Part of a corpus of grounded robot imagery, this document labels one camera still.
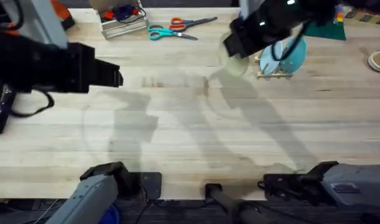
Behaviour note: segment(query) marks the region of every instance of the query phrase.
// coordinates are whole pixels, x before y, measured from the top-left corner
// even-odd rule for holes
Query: wooden table
[[[263,199],[255,183],[268,172],[307,172],[332,160],[380,164],[380,73],[365,65],[380,50],[380,26],[345,21],[346,42],[307,37],[295,76],[266,81],[256,80],[252,61],[243,73],[219,60],[238,9],[147,10],[164,25],[173,16],[218,16],[187,31],[197,42],[153,42],[145,30],[106,41],[92,10],[71,11],[70,41],[120,65],[125,86],[53,94],[55,108],[10,118],[0,136],[0,198],[67,198],[86,169],[112,161],[161,172],[162,197],[185,199],[203,198],[208,182]],[[21,95],[16,108],[45,103]]]

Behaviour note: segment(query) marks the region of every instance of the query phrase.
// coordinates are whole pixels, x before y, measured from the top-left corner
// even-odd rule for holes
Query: black cable
[[[146,11],[142,7],[139,7],[139,9],[144,13],[143,16],[137,17],[135,20],[130,21],[130,22],[125,22],[125,21],[121,21],[121,20],[117,20],[117,21],[120,22],[120,23],[123,23],[123,24],[131,24],[131,23],[134,23],[134,22],[138,21],[139,19],[142,19],[142,18],[146,17],[147,16]]]
[[[260,189],[265,190],[265,182],[264,181],[258,181],[257,185]]]
[[[52,108],[54,106],[54,100],[53,100],[53,97],[46,91],[44,90],[41,90],[41,89],[38,89],[38,88],[34,88],[33,90],[36,90],[36,91],[39,91],[41,93],[43,93],[46,98],[47,98],[47,101],[48,101],[48,104],[47,106],[44,106],[44,107],[41,107],[39,108],[38,110],[36,110],[35,112],[33,113],[20,113],[20,112],[17,112],[17,111],[14,111],[13,109],[10,110],[10,115],[11,116],[14,116],[14,117],[17,117],[17,118],[28,118],[28,117],[31,117],[31,116],[34,116],[35,114],[39,114],[49,108]]]
[[[262,204],[260,202],[254,201],[253,203],[256,204],[257,208],[258,208],[258,206],[261,206],[262,208],[264,208],[266,210],[269,210],[271,212],[277,213],[279,215],[282,215],[282,216],[285,216],[285,217],[288,217],[288,218],[292,218],[292,219],[297,220],[299,222],[304,222],[304,223],[308,223],[308,224],[321,224],[320,222],[314,222],[314,221],[307,220],[305,218],[302,218],[302,217],[299,217],[299,216],[296,216],[296,215],[292,215],[292,214],[288,214],[288,213],[282,212],[280,210],[271,208],[268,205],[264,205],[264,204]]]
[[[298,35],[295,37],[295,40],[293,41],[292,45],[290,46],[290,48],[288,50],[285,49],[284,51],[284,55],[280,58],[277,57],[276,55],[276,52],[275,52],[275,48],[276,48],[276,43],[275,42],[272,47],[270,48],[271,50],[271,53],[272,53],[272,58],[276,61],[276,62],[281,62],[285,59],[287,59],[291,54],[292,52],[295,50],[295,47],[298,46],[299,42],[301,41],[301,38],[303,37],[303,35],[305,34],[306,30],[308,29],[309,25],[310,25],[310,21],[304,23],[302,25],[302,28],[301,28],[301,31],[298,33]]]
[[[64,202],[60,202],[58,205],[55,205],[51,208],[49,208],[49,210],[52,210],[52,209],[56,209],[56,208],[60,208],[62,205],[64,204]],[[10,210],[10,211],[13,211],[13,212],[33,212],[33,211],[46,211],[47,208],[30,208],[30,209],[23,209],[23,208],[18,208],[18,207],[15,207],[15,206],[12,206],[12,205],[9,205],[9,204],[5,204],[5,207]]]
[[[151,203],[147,202],[147,204],[143,207],[143,209],[141,210],[141,212],[140,212],[138,218],[137,218],[136,221],[135,221],[135,224],[138,224],[138,223],[139,223],[141,216],[144,214],[144,212],[147,210],[147,208],[150,207],[150,205],[151,205]]]
[[[160,203],[157,202],[152,202],[153,205],[155,205],[158,208],[172,208],[172,209],[180,209],[180,210],[197,210],[197,209],[202,209],[210,206],[211,204],[204,202],[200,206],[195,206],[195,207],[184,207],[184,206],[172,206],[174,203],[174,200],[171,200],[169,204],[165,206],[161,206]]]
[[[18,13],[18,21],[15,25],[9,27],[9,26],[0,26],[1,30],[18,30],[22,27],[24,24],[24,12],[22,10],[21,3],[19,0],[13,0],[14,4],[17,6],[17,13]]]

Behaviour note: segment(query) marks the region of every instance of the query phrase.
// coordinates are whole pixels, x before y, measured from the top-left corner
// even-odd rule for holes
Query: blue-handled scissors
[[[197,37],[182,34],[181,32],[175,32],[173,30],[166,29],[161,25],[149,26],[148,37],[150,38],[150,40],[159,40],[162,37],[181,37],[189,40],[198,40]]]
[[[198,24],[204,24],[206,22],[211,22],[217,20],[217,17],[211,17],[206,19],[198,19],[198,20],[185,20],[182,18],[174,17],[171,20],[172,25],[169,26],[170,30],[176,31],[176,32],[184,32],[189,27],[198,25]]]

